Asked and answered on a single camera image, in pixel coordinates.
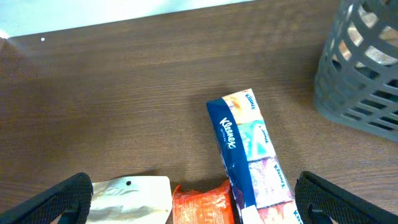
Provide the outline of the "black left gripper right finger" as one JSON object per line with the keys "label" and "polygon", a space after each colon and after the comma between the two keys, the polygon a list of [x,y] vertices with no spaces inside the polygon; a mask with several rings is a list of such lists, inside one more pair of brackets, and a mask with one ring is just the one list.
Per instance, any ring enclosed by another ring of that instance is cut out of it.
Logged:
{"label": "black left gripper right finger", "polygon": [[397,223],[397,215],[309,171],[301,173],[294,192],[303,223]]}

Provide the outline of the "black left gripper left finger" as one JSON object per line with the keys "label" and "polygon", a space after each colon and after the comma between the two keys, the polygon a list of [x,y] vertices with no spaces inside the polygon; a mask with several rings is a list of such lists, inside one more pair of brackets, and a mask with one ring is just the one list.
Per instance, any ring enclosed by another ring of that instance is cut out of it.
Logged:
{"label": "black left gripper left finger", "polygon": [[90,177],[77,173],[24,203],[1,214],[2,224],[84,224],[90,212],[93,186]]}

